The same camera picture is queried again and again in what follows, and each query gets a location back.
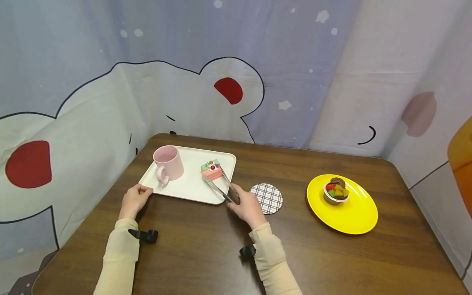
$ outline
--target wooden table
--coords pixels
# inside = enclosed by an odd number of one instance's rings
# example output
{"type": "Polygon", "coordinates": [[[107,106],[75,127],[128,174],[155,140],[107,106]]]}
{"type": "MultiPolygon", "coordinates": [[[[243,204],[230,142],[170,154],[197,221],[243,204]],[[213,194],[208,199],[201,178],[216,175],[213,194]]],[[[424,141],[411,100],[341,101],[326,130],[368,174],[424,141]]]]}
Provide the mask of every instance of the wooden table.
{"type": "MultiPolygon", "coordinates": [[[[288,264],[305,295],[468,294],[397,169],[386,160],[179,135],[154,136],[39,276],[34,295],[92,294],[105,245],[126,190],[136,184],[160,146],[174,144],[237,157],[233,182],[249,190],[275,185],[281,210],[267,216],[282,240],[288,264]],[[377,226],[361,236],[332,230],[311,211],[309,181],[340,174],[362,185],[379,210],[377,226]]],[[[142,244],[133,294],[264,294],[252,261],[248,226],[225,205],[154,195],[139,220],[157,229],[142,244]]]]}

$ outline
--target fabric backdrop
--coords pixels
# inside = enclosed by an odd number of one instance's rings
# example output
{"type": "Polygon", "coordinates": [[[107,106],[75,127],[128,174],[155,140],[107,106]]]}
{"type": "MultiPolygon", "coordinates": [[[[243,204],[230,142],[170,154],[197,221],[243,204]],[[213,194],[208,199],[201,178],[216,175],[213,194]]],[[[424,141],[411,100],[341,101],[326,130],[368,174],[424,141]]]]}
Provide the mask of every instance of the fabric backdrop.
{"type": "Polygon", "coordinates": [[[0,1],[0,294],[156,133],[307,147],[359,2],[0,1]]]}
{"type": "Polygon", "coordinates": [[[161,132],[388,159],[472,290],[471,26],[468,0],[1,1],[0,294],[161,132]]]}

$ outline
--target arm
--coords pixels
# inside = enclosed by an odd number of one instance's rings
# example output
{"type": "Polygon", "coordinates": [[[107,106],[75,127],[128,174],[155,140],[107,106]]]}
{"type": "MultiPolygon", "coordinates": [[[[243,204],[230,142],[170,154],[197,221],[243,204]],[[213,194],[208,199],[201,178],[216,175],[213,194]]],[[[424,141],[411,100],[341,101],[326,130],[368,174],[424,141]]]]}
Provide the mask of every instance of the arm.
{"type": "Polygon", "coordinates": [[[238,185],[232,184],[232,186],[237,191],[241,204],[228,203],[228,207],[252,229],[249,236],[256,248],[254,261],[266,294],[302,295],[288,267],[282,243],[272,234],[272,229],[262,213],[256,196],[244,191],[238,185]]]}
{"type": "Polygon", "coordinates": [[[103,268],[94,295],[131,294],[139,255],[139,240],[128,233],[128,230],[138,229],[136,215],[151,194],[151,188],[138,184],[130,188],[123,197],[118,221],[108,238],[103,268]]]}
{"type": "Polygon", "coordinates": [[[302,295],[292,271],[285,260],[282,243],[268,222],[258,226],[249,236],[254,242],[254,261],[267,295],[302,295]]]}

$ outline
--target human hand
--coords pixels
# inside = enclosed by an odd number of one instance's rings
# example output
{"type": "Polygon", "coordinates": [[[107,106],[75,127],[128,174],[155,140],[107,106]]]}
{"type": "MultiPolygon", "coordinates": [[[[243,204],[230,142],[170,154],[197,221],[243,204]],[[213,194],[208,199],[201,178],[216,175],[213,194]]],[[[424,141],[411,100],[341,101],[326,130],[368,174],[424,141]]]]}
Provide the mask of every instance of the human hand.
{"type": "Polygon", "coordinates": [[[228,208],[230,208],[236,215],[244,220],[252,230],[261,224],[267,222],[264,213],[262,213],[261,205],[257,197],[250,192],[243,190],[239,185],[234,183],[231,186],[236,190],[241,200],[239,205],[229,202],[228,208]]]}
{"type": "Polygon", "coordinates": [[[128,189],[121,202],[121,210],[118,219],[131,218],[136,219],[138,212],[144,207],[147,199],[152,194],[151,187],[136,184],[128,189]]]}

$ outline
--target tongs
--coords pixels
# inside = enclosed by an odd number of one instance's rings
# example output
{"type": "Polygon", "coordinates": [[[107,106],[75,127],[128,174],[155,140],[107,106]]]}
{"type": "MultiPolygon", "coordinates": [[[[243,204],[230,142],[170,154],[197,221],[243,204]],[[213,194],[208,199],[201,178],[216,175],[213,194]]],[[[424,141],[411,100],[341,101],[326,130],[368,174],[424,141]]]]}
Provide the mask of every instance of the tongs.
{"type": "Polygon", "coordinates": [[[229,186],[229,191],[231,191],[231,194],[234,196],[234,198],[231,198],[229,194],[225,194],[211,179],[208,178],[208,176],[202,174],[203,180],[208,184],[209,187],[211,187],[213,190],[219,192],[220,194],[223,195],[223,197],[226,199],[228,202],[236,203],[237,205],[240,204],[239,200],[239,195],[237,194],[236,190],[233,188],[231,185],[231,181],[229,181],[228,176],[226,175],[225,171],[223,170],[223,167],[220,165],[219,168],[221,169],[221,172],[223,173],[223,179],[224,181],[228,184],[229,186]]]}

